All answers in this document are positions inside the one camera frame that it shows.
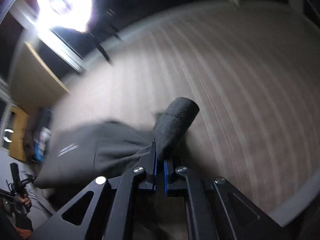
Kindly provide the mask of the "person's left hand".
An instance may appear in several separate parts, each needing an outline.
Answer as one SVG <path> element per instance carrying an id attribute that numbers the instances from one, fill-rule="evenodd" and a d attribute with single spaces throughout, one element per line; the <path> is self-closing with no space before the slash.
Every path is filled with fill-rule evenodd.
<path id="1" fill-rule="evenodd" d="M 14 205 L 17 213 L 27 215 L 31 209 L 31 200 L 28 196 L 21 197 L 19 194 L 15 194 Z"/>

